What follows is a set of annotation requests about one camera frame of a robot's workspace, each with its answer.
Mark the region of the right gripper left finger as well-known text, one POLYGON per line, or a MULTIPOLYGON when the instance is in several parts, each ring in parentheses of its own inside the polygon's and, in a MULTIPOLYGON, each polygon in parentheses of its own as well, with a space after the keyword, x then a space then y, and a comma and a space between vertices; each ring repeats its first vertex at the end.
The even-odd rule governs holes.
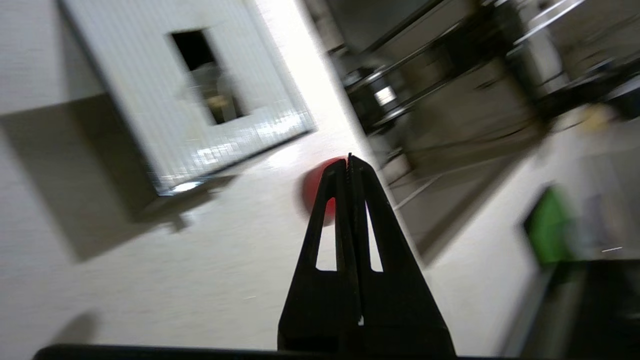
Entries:
POLYGON ((323 168, 301 251, 278 323, 281 350, 336 352, 361 319, 354 237, 347 196, 347 161, 323 168), (334 202, 336 270, 318 269, 327 205, 334 202))

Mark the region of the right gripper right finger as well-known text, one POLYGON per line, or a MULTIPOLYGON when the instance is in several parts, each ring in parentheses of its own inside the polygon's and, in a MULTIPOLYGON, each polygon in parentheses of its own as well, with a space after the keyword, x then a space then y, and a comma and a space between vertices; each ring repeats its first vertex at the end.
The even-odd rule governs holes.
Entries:
POLYGON ((365 352, 454 356, 450 331, 375 170, 352 154, 349 193, 365 352))

